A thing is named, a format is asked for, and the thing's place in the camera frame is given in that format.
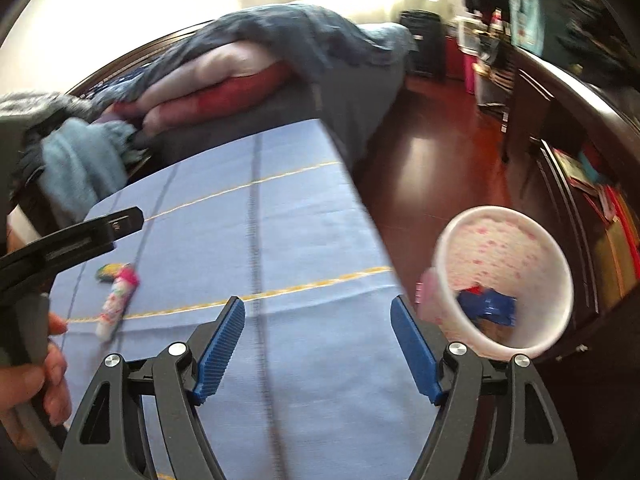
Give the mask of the person's left hand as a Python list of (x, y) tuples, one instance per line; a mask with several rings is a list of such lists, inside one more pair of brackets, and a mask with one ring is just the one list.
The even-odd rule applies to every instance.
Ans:
[(49, 342), (42, 365), (25, 364), (1, 369), (1, 425), (15, 447), (23, 452), (36, 447), (14, 408), (44, 392), (43, 407), (53, 427), (61, 426), (72, 414), (72, 400), (65, 373), (67, 361), (61, 349)]

